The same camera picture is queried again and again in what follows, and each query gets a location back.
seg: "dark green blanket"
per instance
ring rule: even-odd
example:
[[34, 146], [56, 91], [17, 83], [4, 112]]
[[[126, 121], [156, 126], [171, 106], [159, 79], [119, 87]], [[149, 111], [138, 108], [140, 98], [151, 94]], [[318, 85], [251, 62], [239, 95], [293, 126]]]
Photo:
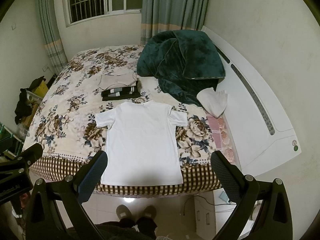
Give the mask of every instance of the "dark green blanket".
[[179, 102], [201, 106], [196, 95], [203, 89], [216, 89], [218, 78], [226, 73], [210, 38], [201, 31], [166, 31], [153, 36], [137, 63], [137, 73], [153, 76], [164, 93]]

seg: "teal curtain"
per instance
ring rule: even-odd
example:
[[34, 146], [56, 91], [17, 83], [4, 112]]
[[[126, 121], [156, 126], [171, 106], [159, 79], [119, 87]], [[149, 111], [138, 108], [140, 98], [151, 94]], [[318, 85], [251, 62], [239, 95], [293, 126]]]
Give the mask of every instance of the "teal curtain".
[[36, 0], [36, 9], [44, 37], [44, 47], [58, 75], [68, 63], [62, 46], [53, 0]]
[[201, 30], [208, 0], [143, 0], [141, 44], [168, 30]]

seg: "t-shirt sleeve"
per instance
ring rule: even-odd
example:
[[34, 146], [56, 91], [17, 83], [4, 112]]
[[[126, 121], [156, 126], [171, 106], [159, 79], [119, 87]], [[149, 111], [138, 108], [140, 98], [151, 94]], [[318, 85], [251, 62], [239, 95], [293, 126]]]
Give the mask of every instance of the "t-shirt sleeve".
[[108, 129], [110, 129], [116, 120], [116, 109], [114, 108], [103, 113], [97, 113], [95, 120], [98, 128], [108, 126]]
[[171, 110], [169, 113], [169, 121], [175, 126], [187, 126], [187, 113]]

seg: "black folded clothing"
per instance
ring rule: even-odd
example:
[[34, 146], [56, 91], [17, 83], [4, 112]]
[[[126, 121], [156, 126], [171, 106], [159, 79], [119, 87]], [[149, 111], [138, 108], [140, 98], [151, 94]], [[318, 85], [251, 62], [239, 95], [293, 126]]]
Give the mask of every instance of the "black folded clothing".
[[138, 98], [141, 97], [141, 94], [138, 90], [134, 91], [130, 94], [130, 92], [117, 92], [118, 96], [105, 96], [102, 98], [102, 101], [110, 101], [110, 100], [121, 100], [121, 99], [129, 99], [129, 98]]
[[104, 90], [101, 92], [101, 96], [102, 97], [110, 97], [112, 95], [112, 96], [116, 97], [116, 96], [119, 96], [118, 93], [121, 93], [121, 92], [122, 93], [126, 92], [127, 94], [129, 92], [133, 93], [135, 91], [138, 91], [137, 86], [138, 86], [138, 81], [136, 81], [135, 86], [132, 86], [132, 87], [122, 87], [122, 88], [113, 88], [113, 89]]

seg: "white headboard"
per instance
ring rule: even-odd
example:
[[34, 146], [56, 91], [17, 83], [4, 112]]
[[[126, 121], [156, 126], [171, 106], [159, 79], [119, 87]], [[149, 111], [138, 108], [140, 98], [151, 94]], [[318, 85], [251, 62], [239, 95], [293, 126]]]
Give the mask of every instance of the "white headboard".
[[226, 70], [217, 91], [228, 93], [224, 115], [242, 173], [257, 176], [301, 153], [288, 116], [262, 76], [220, 36], [205, 26], [202, 31], [220, 50]]

